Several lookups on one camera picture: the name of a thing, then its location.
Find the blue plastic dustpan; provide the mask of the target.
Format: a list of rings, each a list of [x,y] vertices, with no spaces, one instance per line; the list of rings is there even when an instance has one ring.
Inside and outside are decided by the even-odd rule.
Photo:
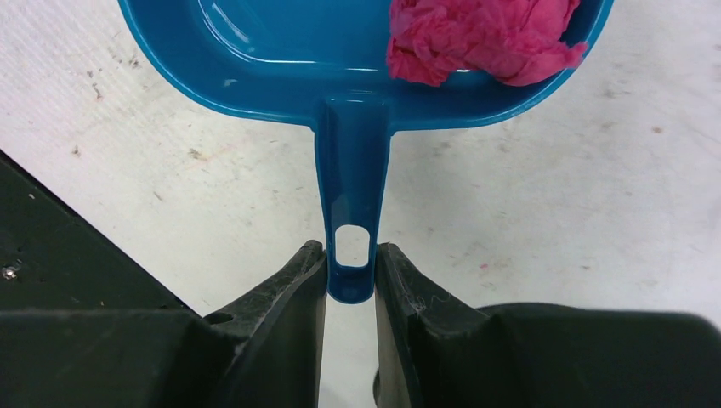
[[[328,293],[363,303],[398,131],[477,128],[541,103],[570,76],[523,88],[460,71],[432,88],[389,76],[386,1],[122,1],[150,63],[214,111],[311,128]]]

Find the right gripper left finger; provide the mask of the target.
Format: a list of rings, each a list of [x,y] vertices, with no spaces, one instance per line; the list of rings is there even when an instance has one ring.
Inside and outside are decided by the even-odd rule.
[[[275,274],[205,316],[235,342],[210,407],[316,407],[326,317],[326,253],[307,241]]]

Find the small pink scrap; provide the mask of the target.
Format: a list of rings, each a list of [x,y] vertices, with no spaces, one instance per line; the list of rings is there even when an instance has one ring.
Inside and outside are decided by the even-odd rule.
[[[394,79],[439,87],[453,72],[483,71],[523,87],[577,68],[586,42],[561,37],[578,1],[393,1],[386,53]]]

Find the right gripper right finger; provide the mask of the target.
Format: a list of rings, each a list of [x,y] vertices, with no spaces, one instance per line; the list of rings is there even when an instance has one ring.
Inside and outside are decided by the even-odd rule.
[[[508,339],[499,315],[431,281],[392,243],[376,258],[379,407],[505,407]]]

